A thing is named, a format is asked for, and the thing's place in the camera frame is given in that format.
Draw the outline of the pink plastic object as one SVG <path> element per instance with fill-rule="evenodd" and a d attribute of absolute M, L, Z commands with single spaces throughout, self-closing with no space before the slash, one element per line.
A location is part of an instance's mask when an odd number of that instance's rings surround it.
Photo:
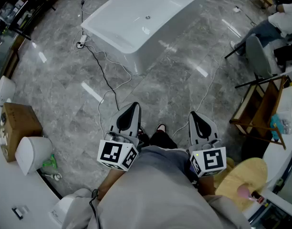
<path fill-rule="evenodd" d="M 249 189 L 244 184 L 237 188 L 237 194 L 241 198 L 245 198 L 250 201 L 257 201 L 256 198 L 252 197 Z"/>

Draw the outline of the grey shell chair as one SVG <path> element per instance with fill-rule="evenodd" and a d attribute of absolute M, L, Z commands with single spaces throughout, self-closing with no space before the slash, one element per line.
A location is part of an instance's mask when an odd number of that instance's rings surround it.
<path fill-rule="evenodd" d="M 254 72 L 255 80 L 237 85 L 235 86 L 235 89 L 250 84 L 267 83 L 271 79 L 278 79 L 281 75 L 285 74 L 285 69 L 282 70 L 279 66 L 275 67 L 275 72 L 272 71 L 271 65 L 264 52 L 260 40 L 257 37 L 257 34 L 250 35 L 245 42 L 231 51 L 224 58 L 227 59 L 243 47 L 245 48 L 245 56 L 248 59 L 248 64 Z"/>

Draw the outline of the person's left forearm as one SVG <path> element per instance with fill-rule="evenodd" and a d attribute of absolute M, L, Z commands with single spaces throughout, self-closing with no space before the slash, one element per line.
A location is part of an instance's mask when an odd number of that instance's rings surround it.
<path fill-rule="evenodd" d="M 108 190 L 112 187 L 112 185 L 125 173 L 123 170 L 111 169 L 103 180 L 101 185 L 98 187 L 98 196 L 97 199 L 101 201 L 103 197 L 106 195 Z"/>

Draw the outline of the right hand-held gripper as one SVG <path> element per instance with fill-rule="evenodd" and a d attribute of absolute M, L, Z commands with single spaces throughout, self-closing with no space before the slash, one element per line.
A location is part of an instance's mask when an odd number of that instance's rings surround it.
<path fill-rule="evenodd" d="M 191 146 L 189 170 L 198 177 L 221 173 L 226 169 L 226 148 L 218 138 L 216 124 L 203 114 L 190 112 L 188 117 Z"/>

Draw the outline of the white perforated box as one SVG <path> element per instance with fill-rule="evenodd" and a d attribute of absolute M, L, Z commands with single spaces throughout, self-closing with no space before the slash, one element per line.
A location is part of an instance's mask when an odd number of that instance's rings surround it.
<path fill-rule="evenodd" d="M 292 134 L 292 86 L 283 89 L 276 114 L 283 126 L 283 133 Z"/>

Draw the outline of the teal cloth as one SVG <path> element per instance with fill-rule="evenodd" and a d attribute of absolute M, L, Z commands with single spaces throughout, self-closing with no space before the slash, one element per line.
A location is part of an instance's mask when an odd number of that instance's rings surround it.
<path fill-rule="evenodd" d="M 277 114 L 274 114 L 271 117 L 270 121 L 270 128 L 277 128 L 278 131 L 271 130 L 272 137 L 274 141 L 279 141 L 279 134 L 281 135 L 283 133 L 283 125 L 280 122 L 279 116 Z"/>

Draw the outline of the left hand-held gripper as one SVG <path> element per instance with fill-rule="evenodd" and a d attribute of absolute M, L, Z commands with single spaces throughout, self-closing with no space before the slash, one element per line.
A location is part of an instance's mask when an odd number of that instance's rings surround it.
<path fill-rule="evenodd" d="M 100 141 L 97 161 L 111 169 L 128 171 L 144 145 L 137 138 L 139 125 L 138 102 L 121 108 L 111 118 L 109 132 Z"/>

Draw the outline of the white display platform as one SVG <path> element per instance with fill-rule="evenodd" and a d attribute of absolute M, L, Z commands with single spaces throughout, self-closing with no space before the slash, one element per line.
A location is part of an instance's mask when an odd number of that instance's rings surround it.
<path fill-rule="evenodd" d="M 0 229 L 61 229 L 49 216 L 57 202 L 37 172 L 25 176 L 16 162 L 5 160 L 0 147 Z M 18 206 L 30 210 L 22 220 L 11 210 Z"/>

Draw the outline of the person's pale sweatshirt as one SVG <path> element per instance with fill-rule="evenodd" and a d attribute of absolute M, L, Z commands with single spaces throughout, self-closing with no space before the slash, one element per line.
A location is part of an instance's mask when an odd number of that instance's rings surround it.
<path fill-rule="evenodd" d="M 188 164 L 183 149 L 142 148 L 101 201 L 95 189 L 73 202 L 62 229 L 251 229 L 229 198 L 198 192 Z"/>

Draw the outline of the closed cardboard box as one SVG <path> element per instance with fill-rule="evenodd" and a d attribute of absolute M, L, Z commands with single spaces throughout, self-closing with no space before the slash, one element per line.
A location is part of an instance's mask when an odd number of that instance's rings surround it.
<path fill-rule="evenodd" d="M 29 105 L 4 103 L 0 116 L 0 147 L 6 161 L 15 161 L 23 137 L 41 136 L 43 127 Z"/>

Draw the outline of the black metal shelf rack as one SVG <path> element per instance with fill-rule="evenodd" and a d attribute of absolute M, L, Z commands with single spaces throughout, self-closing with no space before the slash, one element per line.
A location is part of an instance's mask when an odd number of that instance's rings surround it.
<path fill-rule="evenodd" d="M 49 0 L 0 0 L 0 33 L 10 30 L 30 41 L 26 31 L 45 8 L 54 9 Z"/>

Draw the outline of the wooden framed glass cabinet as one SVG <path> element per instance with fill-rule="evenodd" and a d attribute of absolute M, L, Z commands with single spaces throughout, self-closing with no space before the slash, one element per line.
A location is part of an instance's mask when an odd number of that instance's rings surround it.
<path fill-rule="evenodd" d="M 19 49 L 25 38 L 14 31 L 6 29 L 0 33 L 0 78 L 11 78 L 20 60 Z"/>

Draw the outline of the person's black trousers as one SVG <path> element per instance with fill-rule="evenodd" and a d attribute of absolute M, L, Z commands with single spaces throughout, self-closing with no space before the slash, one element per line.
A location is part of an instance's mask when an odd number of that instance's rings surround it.
<path fill-rule="evenodd" d="M 158 146 L 165 149 L 176 149 L 177 144 L 163 131 L 155 132 L 149 140 L 151 146 Z"/>

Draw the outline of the small black and white switch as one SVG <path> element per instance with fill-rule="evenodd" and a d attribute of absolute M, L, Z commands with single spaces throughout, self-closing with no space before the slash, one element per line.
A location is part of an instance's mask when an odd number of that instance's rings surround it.
<path fill-rule="evenodd" d="M 30 211 L 27 206 L 12 207 L 11 210 L 19 220 L 22 220 L 24 216 Z"/>

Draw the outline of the small white fitting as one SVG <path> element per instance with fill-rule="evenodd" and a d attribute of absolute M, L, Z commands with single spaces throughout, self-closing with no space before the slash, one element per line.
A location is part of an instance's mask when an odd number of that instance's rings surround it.
<path fill-rule="evenodd" d="M 52 178 L 52 179 L 54 179 L 56 181 L 59 181 L 59 180 L 62 179 L 62 175 L 60 173 L 58 173 L 58 174 L 50 174 L 50 175 L 49 174 L 43 174 L 43 176 L 50 177 L 50 178 Z"/>

